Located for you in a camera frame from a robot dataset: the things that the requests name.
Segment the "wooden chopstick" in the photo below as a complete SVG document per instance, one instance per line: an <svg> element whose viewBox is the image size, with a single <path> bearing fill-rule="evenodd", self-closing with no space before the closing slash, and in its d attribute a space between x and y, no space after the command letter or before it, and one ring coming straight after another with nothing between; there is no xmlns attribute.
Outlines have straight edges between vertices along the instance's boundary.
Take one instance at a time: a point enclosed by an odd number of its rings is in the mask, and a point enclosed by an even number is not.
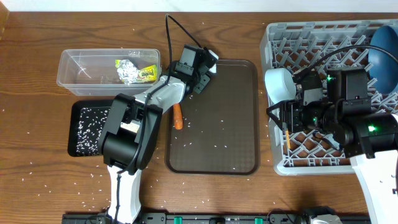
<svg viewBox="0 0 398 224"><path fill-rule="evenodd" d="M290 145L290 133L289 133L289 130L285 131L285 136L286 136L287 149L290 150L291 145Z"/></svg>

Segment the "light blue rice bowl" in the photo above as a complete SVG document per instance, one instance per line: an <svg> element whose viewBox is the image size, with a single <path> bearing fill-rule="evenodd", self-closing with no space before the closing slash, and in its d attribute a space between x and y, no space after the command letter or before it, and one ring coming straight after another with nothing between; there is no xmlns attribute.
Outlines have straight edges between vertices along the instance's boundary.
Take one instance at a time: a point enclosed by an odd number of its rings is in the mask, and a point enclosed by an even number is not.
<svg viewBox="0 0 398 224"><path fill-rule="evenodd" d="M267 94L273 104L295 99L296 86L292 74L286 68L268 69L264 78Z"/></svg>

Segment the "yellow green snack wrapper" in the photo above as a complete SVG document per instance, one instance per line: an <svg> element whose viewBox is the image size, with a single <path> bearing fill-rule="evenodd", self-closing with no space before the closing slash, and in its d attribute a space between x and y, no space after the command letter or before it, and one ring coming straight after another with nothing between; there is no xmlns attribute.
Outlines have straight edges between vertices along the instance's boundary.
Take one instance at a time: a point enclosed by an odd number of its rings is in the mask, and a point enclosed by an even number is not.
<svg viewBox="0 0 398 224"><path fill-rule="evenodd" d="M157 66L151 65L146 68L139 69L138 78L135 84L153 83L157 79Z"/></svg>

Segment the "orange carrot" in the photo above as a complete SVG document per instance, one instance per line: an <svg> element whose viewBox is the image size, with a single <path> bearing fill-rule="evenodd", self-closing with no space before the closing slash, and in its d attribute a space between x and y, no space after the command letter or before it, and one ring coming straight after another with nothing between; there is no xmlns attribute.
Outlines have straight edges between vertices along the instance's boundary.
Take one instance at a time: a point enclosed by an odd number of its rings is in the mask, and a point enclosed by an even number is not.
<svg viewBox="0 0 398 224"><path fill-rule="evenodd" d="M182 109L179 103L173 105L174 127L177 130L183 129Z"/></svg>

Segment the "aluminium foil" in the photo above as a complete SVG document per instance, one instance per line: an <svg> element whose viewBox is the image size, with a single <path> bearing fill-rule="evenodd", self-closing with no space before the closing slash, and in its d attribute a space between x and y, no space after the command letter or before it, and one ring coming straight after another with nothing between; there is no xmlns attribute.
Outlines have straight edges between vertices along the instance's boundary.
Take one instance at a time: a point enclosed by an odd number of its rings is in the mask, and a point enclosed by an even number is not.
<svg viewBox="0 0 398 224"><path fill-rule="evenodd" d="M136 83L139 69L130 60L115 60L115 67L119 75L119 79L124 84L131 85Z"/></svg>

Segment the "dark blue plate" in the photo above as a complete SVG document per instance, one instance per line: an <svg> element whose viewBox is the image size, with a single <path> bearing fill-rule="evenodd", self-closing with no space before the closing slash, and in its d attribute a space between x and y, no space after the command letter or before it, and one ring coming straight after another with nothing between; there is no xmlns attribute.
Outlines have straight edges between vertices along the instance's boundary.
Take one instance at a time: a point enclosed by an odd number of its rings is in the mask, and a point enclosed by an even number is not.
<svg viewBox="0 0 398 224"><path fill-rule="evenodd" d="M397 58L397 26L382 26L375 31L371 45L390 52ZM369 71L371 78L376 78L374 88L383 95L397 91L397 63L390 56L371 49L368 62L373 66Z"/></svg>

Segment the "white tissue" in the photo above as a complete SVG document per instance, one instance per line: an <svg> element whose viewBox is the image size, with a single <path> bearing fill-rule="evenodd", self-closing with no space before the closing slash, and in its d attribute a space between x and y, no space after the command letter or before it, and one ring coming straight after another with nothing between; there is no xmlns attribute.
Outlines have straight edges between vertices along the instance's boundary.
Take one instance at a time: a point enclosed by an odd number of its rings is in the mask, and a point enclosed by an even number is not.
<svg viewBox="0 0 398 224"><path fill-rule="evenodd" d="M216 73L216 63L219 59L219 56L217 54L214 53L214 51L209 50L209 53L211 55L211 67L209 69L210 73Z"/></svg>

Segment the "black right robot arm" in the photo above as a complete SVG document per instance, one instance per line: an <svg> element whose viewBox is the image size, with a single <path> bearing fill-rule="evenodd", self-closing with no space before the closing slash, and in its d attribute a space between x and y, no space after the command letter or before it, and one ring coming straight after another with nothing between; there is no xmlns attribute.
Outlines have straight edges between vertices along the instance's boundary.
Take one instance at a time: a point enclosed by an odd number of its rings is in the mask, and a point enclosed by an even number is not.
<svg viewBox="0 0 398 224"><path fill-rule="evenodd" d="M397 223L397 115L374 113L363 68L269 69L267 115L286 134L330 134L359 180L372 223Z"/></svg>

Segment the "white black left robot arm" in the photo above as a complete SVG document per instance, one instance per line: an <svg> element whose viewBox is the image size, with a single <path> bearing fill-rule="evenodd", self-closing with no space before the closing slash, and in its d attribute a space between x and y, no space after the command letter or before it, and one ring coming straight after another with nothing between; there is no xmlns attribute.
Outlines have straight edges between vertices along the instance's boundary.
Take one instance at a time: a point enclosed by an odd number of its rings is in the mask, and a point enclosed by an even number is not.
<svg viewBox="0 0 398 224"><path fill-rule="evenodd" d="M142 171L154 153L162 115L192 91L202 90L216 72L217 60L211 56L192 67L175 61L148 90L115 97L98 143L111 178L106 223L136 221Z"/></svg>

